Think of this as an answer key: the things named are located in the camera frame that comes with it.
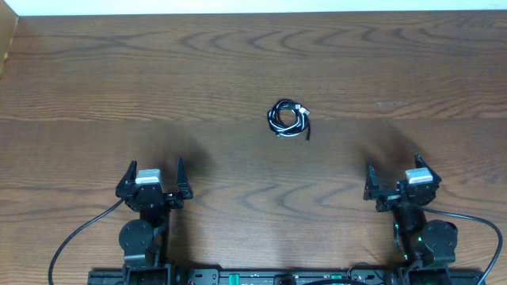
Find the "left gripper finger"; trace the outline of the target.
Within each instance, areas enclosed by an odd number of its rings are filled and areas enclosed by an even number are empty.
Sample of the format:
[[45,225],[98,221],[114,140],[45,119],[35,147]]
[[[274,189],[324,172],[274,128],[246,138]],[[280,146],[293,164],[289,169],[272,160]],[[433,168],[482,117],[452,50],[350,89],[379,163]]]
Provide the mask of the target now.
[[137,170],[137,161],[131,161],[126,173],[120,179],[120,182],[117,185],[118,190],[126,190],[132,184],[135,183],[136,178],[136,170]]
[[189,191],[189,180],[185,173],[184,163],[181,157],[177,158],[177,186],[180,192]]

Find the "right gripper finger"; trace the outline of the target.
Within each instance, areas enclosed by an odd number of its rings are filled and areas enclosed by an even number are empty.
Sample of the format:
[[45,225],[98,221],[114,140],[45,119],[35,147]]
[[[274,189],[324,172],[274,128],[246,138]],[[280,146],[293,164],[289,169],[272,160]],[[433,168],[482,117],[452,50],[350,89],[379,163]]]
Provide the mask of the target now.
[[431,173],[433,178],[438,178],[436,172],[425,162],[419,153],[414,154],[414,162],[417,168],[426,168]]
[[366,164],[366,181],[364,186],[364,194],[374,194],[379,191],[379,182],[375,174],[374,167],[371,162]]

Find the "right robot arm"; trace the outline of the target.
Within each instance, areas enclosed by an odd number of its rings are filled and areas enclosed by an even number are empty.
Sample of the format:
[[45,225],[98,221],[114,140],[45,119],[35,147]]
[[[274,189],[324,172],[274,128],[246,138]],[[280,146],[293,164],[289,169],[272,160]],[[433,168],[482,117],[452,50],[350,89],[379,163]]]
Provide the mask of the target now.
[[395,244],[406,263],[384,278],[387,284],[451,284],[448,265],[456,261],[457,227],[440,219],[429,221],[423,207],[436,198],[441,178],[414,155],[415,167],[405,171],[394,189],[382,189],[372,163],[366,164],[364,200],[378,212],[394,217]]

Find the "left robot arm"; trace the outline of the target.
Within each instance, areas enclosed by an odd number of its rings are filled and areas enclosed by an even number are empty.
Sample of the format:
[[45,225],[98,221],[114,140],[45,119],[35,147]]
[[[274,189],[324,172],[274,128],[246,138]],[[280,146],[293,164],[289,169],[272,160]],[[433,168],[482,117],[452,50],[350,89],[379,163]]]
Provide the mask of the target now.
[[162,284],[177,282],[174,265],[166,261],[170,212],[182,209],[193,191],[185,173],[183,159],[177,160],[177,191],[165,192],[160,169],[138,170],[132,161],[116,186],[116,196],[139,214],[119,233],[124,251],[124,284]]

